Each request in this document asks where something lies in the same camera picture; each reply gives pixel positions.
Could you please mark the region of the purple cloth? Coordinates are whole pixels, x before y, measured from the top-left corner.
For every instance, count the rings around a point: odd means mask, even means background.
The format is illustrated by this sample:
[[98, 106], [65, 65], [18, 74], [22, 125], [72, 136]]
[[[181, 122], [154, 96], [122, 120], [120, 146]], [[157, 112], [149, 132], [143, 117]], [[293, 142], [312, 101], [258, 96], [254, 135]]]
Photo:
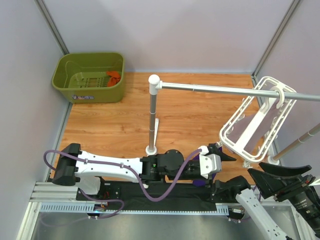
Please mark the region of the purple cloth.
[[[192, 160], [193, 160], [193, 161], [196, 161], [197, 163], [200, 164], [199, 154], [198, 154], [196, 157], [194, 157]], [[207, 180], [213, 180], [213, 179], [215, 178], [216, 174], [217, 174], [217, 173], [212, 174], [212, 175], [209, 177], [209, 179], [205, 179], [204, 177], [201, 176], [201, 178], [193, 180], [193, 181], [192, 181], [192, 184], [195, 185], [195, 186], [197, 186], [197, 187], [204, 186], [204, 185], [206, 184], [206, 181], [207, 181]]]

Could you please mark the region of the white clip sock hanger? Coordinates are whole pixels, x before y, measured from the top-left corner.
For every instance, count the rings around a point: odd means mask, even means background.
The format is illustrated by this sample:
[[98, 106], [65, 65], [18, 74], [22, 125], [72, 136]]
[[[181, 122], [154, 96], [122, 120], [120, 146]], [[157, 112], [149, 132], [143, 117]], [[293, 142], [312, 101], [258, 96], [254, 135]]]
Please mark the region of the white clip sock hanger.
[[265, 97], [258, 111], [245, 115], [254, 96], [247, 96], [236, 112], [219, 131], [219, 145], [243, 159], [243, 167], [262, 162], [282, 125], [296, 104], [296, 101], [285, 97], [285, 93], [296, 91], [271, 77], [264, 76], [253, 88], [254, 90], [275, 91], [280, 98]]

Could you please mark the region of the orange sock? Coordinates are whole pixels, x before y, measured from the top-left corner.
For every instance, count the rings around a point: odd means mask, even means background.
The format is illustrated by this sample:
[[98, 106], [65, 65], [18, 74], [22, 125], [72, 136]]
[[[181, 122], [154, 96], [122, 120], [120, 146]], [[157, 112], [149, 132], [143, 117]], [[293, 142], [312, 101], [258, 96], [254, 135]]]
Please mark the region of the orange sock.
[[109, 80], [108, 80], [108, 83], [107, 83], [107, 87], [108, 88], [117, 85], [120, 82], [121, 78], [122, 78], [120, 73], [117, 72], [117, 71], [107, 71], [106, 74], [109, 77]]

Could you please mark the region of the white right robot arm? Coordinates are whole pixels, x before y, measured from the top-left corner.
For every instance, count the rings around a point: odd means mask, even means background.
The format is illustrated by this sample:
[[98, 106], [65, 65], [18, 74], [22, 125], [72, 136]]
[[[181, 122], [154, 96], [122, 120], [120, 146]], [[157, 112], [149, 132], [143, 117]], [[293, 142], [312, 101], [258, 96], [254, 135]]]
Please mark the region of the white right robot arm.
[[[316, 177], [307, 172], [310, 165], [285, 167], [266, 162], [259, 163], [260, 170], [250, 168], [248, 173], [264, 199], [273, 197], [277, 202], [288, 200], [295, 210], [320, 236], [320, 197], [314, 188]], [[290, 237], [270, 217], [254, 194], [248, 181], [236, 176], [226, 182], [211, 183], [212, 201], [239, 203], [249, 214], [266, 240], [288, 240]]]

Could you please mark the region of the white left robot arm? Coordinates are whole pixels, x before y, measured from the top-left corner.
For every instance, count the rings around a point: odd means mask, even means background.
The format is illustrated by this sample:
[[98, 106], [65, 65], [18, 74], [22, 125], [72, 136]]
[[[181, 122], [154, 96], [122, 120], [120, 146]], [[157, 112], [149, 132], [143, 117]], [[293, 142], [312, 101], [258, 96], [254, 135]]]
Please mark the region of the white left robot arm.
[[178, 181], [212, 180], [222, 170], [222, 162], [236, 161], [214, 143], [199, 147], [187, 158], [176, 149], [136, 158], [102, 156], [82, 150], [79, 143], [69, 144], [58, 154], [52, 182], [76, 186], [91, 196], [100, 193], [104, 177], [126, 180], [144, 189], [169, 179], [167, 196]]

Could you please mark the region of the beige rack pole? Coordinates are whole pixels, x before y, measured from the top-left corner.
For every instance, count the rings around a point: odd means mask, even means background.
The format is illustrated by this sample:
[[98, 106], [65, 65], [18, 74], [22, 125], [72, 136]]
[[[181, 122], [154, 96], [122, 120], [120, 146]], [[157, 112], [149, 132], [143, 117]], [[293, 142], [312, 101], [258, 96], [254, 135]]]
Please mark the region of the beige rack pole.
[[280, 159], [287, 155], [289, 152], [294, 150], [295, 148], [299, 147], [303, 143], [305, 143], [308, 139], [314, 137], [318, 132], [320, 131], [320, 124], [318, 123], [316, 126], [314, 126], [312, 129], [304, 133], [302, 136], [297, 138], [295, 141], [293, 141], [291, 144], [289, 144], [286, 148], [281, 150], [279, 153], [277, 153], [274, 156], [268, 156], [267, 162], [272, 165], [279, 165]]

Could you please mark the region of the white and grey drying rack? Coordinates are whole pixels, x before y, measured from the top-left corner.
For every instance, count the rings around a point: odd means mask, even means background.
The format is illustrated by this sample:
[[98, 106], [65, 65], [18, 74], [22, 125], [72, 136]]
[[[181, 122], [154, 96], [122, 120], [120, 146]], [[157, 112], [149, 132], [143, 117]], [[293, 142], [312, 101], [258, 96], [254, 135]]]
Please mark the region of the white and grey drying rack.
[[[156, 139], [159, 128], [159, 119], [156, 117], [157, 109], [157, 96], [161, 89], [171, 89], [171, 90], [183, 90], [192, 92], [206, 92], [206, 93], [221, 93], [230, 95], [240, 95], [245, 98], [248, 96], [254, 96], [253, 102], [250, 104], [248, 109], [245, 111], [245, 115], [255, 114], [264, 102], [265, 97], [280, 98], [280, 94], [276, 93], [274, 90], [254, 90], [248, 88], [234, 88], [234, 87], [222, 87], [222, 86], [211, 86], [211, 85], [199, 85], [199, 84], [184, 84], [184, 83], [172, 83], [164, 82], [156, 74], [152, 74], [148, 78], [149, 83], [149, 95], [150, 95], [150, 105], [149, 105], [149, 140], [148, 146], [145, 152], [148, 155], [153, 155], [157, 153]], [[319, 95], [303, 94], [303, 93], [285, 93], [285, 97], [290, 100], [303, 100], [318, 102], [320, 100]]]

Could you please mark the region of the green plastic laundry basket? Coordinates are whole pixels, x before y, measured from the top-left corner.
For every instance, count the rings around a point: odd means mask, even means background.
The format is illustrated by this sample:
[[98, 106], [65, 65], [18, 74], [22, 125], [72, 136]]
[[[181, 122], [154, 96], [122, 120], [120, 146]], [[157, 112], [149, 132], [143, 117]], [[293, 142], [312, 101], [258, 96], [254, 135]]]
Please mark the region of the green plastic laundry basket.
[[[120, 82], [107, 87], [107, 71], [117, 71]], [[52, 86], [72, 104], [116, 103], [125, 93], [125, 59], [117, 52], [64, 55], [57, 63]]]

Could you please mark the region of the aluminium mounting rail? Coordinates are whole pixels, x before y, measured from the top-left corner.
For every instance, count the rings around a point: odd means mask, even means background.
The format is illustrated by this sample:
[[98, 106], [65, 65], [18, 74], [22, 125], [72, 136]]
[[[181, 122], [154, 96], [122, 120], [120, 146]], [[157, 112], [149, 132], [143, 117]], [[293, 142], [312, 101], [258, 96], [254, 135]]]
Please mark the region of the aluminium mounting rail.
[[170, 194], [159, 202], [146, 198], [137, 183], [109, 181], [101, 196], [85, 197], [76, 186], [59, 186], [37, 182], [30, 201], [40, 202], [44, 212], [83, 212], [88, 214], [159, 215], [229, 215], [245, 209], [235, 200], [215, 199], [208, 187], [178, 183]]

